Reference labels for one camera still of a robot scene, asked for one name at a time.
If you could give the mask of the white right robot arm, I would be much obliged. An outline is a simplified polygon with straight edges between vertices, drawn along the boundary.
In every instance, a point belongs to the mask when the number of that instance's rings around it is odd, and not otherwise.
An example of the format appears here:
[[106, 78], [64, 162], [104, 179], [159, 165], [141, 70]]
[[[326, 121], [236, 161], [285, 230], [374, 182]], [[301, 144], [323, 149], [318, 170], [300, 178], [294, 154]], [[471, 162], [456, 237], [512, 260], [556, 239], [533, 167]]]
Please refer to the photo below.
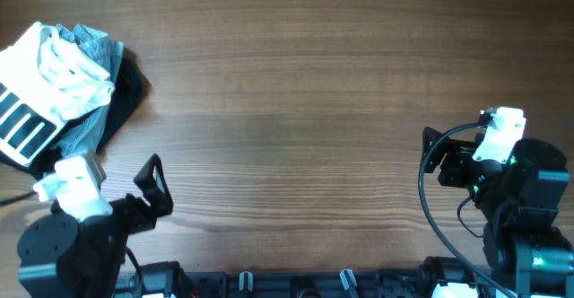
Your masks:
[[426, 127], [419, 173], [439, 169], [439, 184], [466, 188], [486, 219], [486, 282], [519, 297], [573, 295], [573, 246], [554, 226], [570, 182], [566, 157], [545, 141], [522, 138], [504, 163], [473, 160], [479, 143]]

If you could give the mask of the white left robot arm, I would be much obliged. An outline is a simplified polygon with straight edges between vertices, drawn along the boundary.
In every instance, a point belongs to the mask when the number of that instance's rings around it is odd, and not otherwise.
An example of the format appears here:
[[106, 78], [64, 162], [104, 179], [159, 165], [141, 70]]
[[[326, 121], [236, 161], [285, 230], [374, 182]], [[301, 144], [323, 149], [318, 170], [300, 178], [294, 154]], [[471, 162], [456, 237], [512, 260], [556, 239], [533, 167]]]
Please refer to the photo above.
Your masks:
[[134, 178], [141, 197], [127, 194], [111, 211], [80, 222], [63, 210], [30, 225], [19, 239], [18, 278], [32, 297], [111, 297], [130, 235], [155, 228], [173, 200], [161, 159], [153, 154]]

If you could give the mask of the white t-shirt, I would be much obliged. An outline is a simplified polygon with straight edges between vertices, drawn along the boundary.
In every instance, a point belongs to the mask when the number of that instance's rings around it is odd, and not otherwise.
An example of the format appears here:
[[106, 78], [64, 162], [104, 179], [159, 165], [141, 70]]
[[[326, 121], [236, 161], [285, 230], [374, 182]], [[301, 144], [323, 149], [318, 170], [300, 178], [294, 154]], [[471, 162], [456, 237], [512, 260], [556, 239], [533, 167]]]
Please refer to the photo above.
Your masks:
[[33, 23], [1, 52], [1, 152], [28, 167], [65, 125], [80, 102], [67, 87], [105, 71], [57, 28]]

